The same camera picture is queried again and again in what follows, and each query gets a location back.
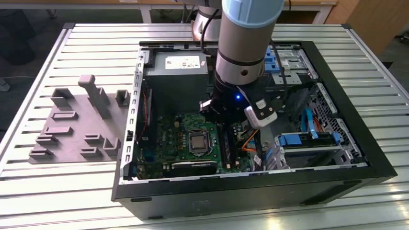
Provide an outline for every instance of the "metal slatted table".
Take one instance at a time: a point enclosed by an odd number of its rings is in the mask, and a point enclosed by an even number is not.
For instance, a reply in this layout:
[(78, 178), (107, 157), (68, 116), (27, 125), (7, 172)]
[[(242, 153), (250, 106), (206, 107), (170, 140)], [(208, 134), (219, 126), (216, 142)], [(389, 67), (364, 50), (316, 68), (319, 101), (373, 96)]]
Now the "metal slatted table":
[(111, 202), (115, 162), (28, 164), (55, 88), (86, 94), (79, 75), (94, 74), (107, 93), (131, 90), (139, 42), (191, 39), (188, 24), (76, 24), (63, 29), (0, 144), (0, 228), (407, 229), (409, 97), (355, 31), (340, 25), (279, 24), (274, 39), (316, 42), (399, 173), (383, 184), (327, 205), (142, 222)]

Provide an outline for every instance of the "wire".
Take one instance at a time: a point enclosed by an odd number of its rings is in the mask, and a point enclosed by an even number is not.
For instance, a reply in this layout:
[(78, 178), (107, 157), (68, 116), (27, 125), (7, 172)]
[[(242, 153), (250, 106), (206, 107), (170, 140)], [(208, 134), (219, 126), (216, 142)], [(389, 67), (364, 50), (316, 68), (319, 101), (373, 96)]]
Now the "wire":
[(262, 146), (262, 140), (260, 139), (262, 139), (262, 134), (260, 134), (260, 132), (258, 132), (256, 135), (255, 135), (255, 146), (256, 146), (256, 150), (258, 150), (258, 157), (260, 158), (260, 171), (263, 171), (264, 170), (263, 159), (266, 158), (266, 156), (264, 156), (264, 152), (263, 152), (263, 146)]
[(190, 14), (188, 14), (188, 17), (187, 17), (187, 21), (186, 21), (186, 23), (188, 23), (188, 20), (190, 20), (190, 18), (191, 18), (191, 16), (192, 16), (192, 13), (194, 13), (195, 7), (196, 7), (196, 5), (194, 5), (194, 6), (192, 6), (192, 9), (191, 9), (191, 12), (190, 12)]
[(182, 21), (180, 21), (180, 23), (186, 22), (186, 11), (187, 11), (187, 5), (184, 4), (184, 11), (182, 13)]
[(18, 77), (4, 77), (3, 79), (10, 79), (10, 78), (35, 78), (35, 77), (18, 76)]
[(271, 43), (271, 45), (274, 47), (274, 51), (275, 51), (275, 55), (276, 55), (276, 59), (278, 59), (278, 65), (279, 65), (279, 68), (280, 68), (280, 74), (282, 74), (282, 77), (283, 77), (283, 83), (284, 83), (284, 103), (286, 103), (287, 97), (288, 97), (287, 78), (286, 78), (284, 68), (283, 68), (283, 65), (282, 65), (280, 55), (279, 55), (279, 51), (278, 51), (274, 39), (270, 40), (270, 43)]
[(242, 150), (243, 150), (243, 151), (252, 151), (252, 150), (254, 150), (254, 149), (247, 149), (246, 147), (247, 147), (247, 145), (248, 145), (251, 139), (254, 138), (254, 136), (256, 135), (258, 132), (259, 132), (259, 129), (254, 131), (254, 133), (252, 133), (250, 139), (244, 142), (244, 145), (242, 146)]
[(146, 111), (146, 125), (144, 125), (143, 130), (142, 130), (142, 135), (140, 135), (139, 141), (142, 140), (143, 133), (146, 132), (146, 129), (147, 129), (147, 126), (148, 126), (148, 111), (147, 111), (147, 95), (146, 95), (146, 92), (143, 93), (143, 109)]
[(215, 10), (215, 12), (214, 12), (214, 14), (212, 14), (212, 16), (211, 16), (211, 18), (210, 18), (210, 20), (207, 20), (207, 22), (206, 22), (206, 25), (204, 25), (204, 30), (203, 30), (203, 36), (202, 36), (202, 38), (200, 38), (200, 48), (202, 48), (202, 50), (203, 50), (203, 53), (204, 54), (207, 54), (206, 53), (206, 44), (204, 44), (204, 41), (206, 41), (206, 30), (207, 30), (207, 28), (208, 28), (208, 26), (210, 26), (210, 24), (211, 24), (211, 21), (214, 20), (214, 18), (215, 18), (215, 16), (216, 16), (216, 14), (219, 13), (219, 9), (216, 9)]
[(313, 119), (315, 119), (315, 122), (316, 122), (316, 125), (317, 125), (319, 132), (324, 132), (324, 128), (321, 126), (321, 123), (320, 123), (319, 119), (316, 117)]

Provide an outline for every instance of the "blue latch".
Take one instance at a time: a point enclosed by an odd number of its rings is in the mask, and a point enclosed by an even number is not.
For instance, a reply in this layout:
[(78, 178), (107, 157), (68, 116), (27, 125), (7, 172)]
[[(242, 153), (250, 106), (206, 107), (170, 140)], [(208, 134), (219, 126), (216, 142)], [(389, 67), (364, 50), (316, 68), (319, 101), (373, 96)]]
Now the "blue latch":
[(339, 133), (332, 133), (332, 137), (333, 137), (335, 143), (340, 144), (341, 143), (340, 134)]
[(288, 145), (300, 145), (302, 139), (299, 134), (287, 134), (284, 135), (286, 141)]
[(279, 136), (279, 142), (282, 146), (287, 145), (284, 136)]
[(274, 55), (271, 49), (267, 50), (264, 57), (264, 73), (280, 73), (280, 67), (278, 65), (276, 55)]

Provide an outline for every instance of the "blue drive bracket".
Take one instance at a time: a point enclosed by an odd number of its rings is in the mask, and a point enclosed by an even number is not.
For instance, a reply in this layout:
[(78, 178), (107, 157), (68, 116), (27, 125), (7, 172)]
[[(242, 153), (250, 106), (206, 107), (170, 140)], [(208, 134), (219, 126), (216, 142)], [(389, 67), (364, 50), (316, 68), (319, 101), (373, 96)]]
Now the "blue drive bracket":
[(306, 108), (303, 110), (303, 114), (302, 114), (302, 132), (307, 132), (307, 125), (306, 125), (306, 118), (308, 121), (308, 129), (310, 129), (310, 133), (313, 136), (313, 139), (319, 138), (317, 132), (315, 130), (315, 122), (313, 122), (313, 112), (310, 108)]
[(280, 67), (278, 65), (276, 55), (272, 53), (271, 49), (267, 50), (267, 55), (264, 57), (264, 73), (280, 73)]

